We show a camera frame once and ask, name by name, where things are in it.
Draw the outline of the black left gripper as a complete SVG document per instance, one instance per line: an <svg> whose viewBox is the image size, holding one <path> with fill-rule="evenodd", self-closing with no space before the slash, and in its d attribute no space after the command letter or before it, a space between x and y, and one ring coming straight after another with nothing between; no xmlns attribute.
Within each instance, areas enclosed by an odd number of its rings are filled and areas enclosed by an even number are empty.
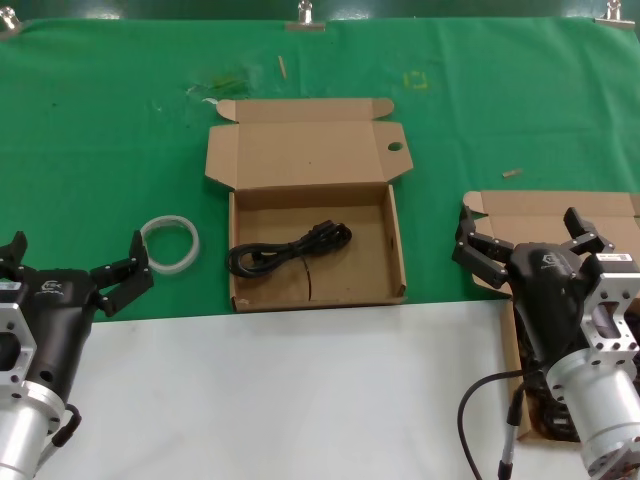
<svg viewBox="0 0 640 480"><path fill-rule="evenodd" d="M154 286L148 253L140 230L127 258L89 273L29 269L22 264L27 248L23 231L0 248L0 278L26 281L20 308L36 343L26 379L66 400L97 308L113 317Z"/></svg>

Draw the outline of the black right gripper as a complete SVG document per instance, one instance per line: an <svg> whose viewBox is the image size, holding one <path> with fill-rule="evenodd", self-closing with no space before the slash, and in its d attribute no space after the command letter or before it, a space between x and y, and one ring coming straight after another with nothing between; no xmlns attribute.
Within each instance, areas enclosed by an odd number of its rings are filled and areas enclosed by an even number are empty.
<svg viewBox="0 0 640 480"><path fill-rule="evenodd" d="M479 233L471 209L462 205L452 253L454 262L492 288L500 289L508 281L514 311L542 365L563 358L578 336L584 306L578 255L615 249L574 207L567 209L563 221L571 237L564 247L522 243L514 249L509 242Z"/></svg>

